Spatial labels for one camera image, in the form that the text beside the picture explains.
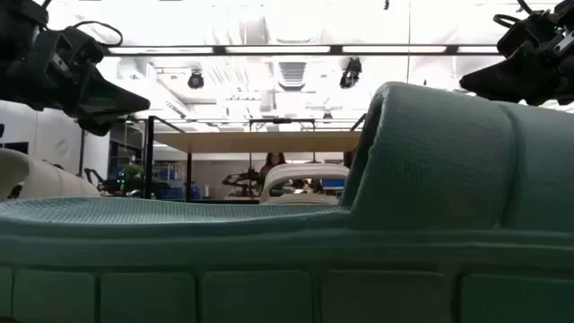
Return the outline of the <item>metal overhead crossbar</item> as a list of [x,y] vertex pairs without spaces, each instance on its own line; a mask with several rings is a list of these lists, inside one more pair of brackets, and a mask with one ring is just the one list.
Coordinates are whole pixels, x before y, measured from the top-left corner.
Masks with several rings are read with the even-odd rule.
[[487,44],[303,44],[125,46],[105,51],[109,57],[247,57],[247,56],[497,56]]

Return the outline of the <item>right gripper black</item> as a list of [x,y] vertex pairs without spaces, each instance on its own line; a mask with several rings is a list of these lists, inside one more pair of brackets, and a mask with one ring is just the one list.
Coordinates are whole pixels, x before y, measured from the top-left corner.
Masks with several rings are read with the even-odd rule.
[[542,17],[542,54],[521,47],[506,60],[460,79],[460,85],[488,100],[538,106],[548,100],[574,101],[574,18],[560,24],[556,17]]

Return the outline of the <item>blue storage bins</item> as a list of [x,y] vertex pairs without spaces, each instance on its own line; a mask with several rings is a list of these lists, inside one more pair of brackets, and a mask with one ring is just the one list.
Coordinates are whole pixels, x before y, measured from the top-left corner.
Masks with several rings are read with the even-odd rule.
[[165,200],[190,200],[201,198],[201,189],[194,180],[193,167],[179,161],[159,162],[153,165],[153,181],[159,187],[159,197]]

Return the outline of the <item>light grey rubber slide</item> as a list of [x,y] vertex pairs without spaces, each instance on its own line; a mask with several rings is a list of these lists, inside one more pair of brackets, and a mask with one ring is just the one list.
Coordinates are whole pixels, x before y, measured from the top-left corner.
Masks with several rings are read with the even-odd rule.
[[17,185],[22,186],[19,199],[100,196],[86,179],[27,154],[0,148],[0,202],[7,201]]
[[333,163],[284,163],[265,175],[259,204],[336,205],[349,169]]

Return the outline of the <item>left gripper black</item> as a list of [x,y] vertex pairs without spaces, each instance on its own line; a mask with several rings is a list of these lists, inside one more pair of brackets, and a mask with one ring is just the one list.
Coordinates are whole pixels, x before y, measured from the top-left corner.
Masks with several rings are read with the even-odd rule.
[[40,33],[29,46],[0,58],[0,99],[60,109],[97,136],[124,123],[129,113],[150,108],[148,99],[108,81],[92,64],[68,65],[57,53],[63,44],[57,33]]

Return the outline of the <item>background black robot arms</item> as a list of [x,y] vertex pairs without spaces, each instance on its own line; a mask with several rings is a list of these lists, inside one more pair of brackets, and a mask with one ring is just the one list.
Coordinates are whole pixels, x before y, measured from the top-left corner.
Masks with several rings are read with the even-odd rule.
[[229,196],[255,197],[259,190],[259,180],[259,173],[249,168],[246,172],[226,176],[222,184],[224,186],[233,187]]

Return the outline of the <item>person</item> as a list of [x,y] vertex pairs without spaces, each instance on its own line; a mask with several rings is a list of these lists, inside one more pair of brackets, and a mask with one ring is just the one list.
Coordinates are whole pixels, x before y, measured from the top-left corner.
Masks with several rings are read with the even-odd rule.
[[265,165],[259,171],[259,192],[263,192],[263,188],[265,186],[265,179],[268,172],[281,164],[285,164],[286,160],[283,153],[268,153],[265,159]]

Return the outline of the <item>green rubber slide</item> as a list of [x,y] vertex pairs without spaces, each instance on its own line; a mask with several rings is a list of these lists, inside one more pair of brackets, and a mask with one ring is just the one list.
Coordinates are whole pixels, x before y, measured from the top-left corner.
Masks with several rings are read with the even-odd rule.
[[0,323],[574,323],[574,113],[386,83],[334,205],[0,203]]

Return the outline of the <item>wooden shelf with black frame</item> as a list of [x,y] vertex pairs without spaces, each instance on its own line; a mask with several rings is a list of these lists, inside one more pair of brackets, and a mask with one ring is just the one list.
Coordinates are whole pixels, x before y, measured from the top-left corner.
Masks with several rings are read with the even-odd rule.
[[192,155],[195,153],[344,153],[344,164],[349,165],[349,155],[358,144],[359,126],[366,120],[365,115],[352,120],[352,125],[342,131],[317,131],[320,122],[315,118],[260,118],[250,119],[255,123],[285,125],[310,123],[310,132],[186,132],[165,119],[150,116],[145,120],[145,156],[143,196],[152,197],[153,144],[165,144],[187,154],[185,200],[191,200]]

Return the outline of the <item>thin black post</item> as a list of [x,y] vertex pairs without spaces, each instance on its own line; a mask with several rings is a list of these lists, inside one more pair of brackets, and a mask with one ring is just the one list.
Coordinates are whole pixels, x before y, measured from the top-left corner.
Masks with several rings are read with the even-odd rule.
[[86,140],[87,132],[82,129],[81,131],[81,141],[80,141],[80,156],[78,161],[78,172],[77,176],[82,178],[83,177],[83,166],[84,166],[84,155],[85,155],[85,140]]

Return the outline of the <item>background green plant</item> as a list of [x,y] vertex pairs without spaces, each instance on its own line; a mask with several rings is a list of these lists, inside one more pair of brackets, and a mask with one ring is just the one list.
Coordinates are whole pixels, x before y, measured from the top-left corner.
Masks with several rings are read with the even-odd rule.
[[127,164],[121,171],[121,177],[125,181],[139,180],[144,174],[144,169],[141,165]]

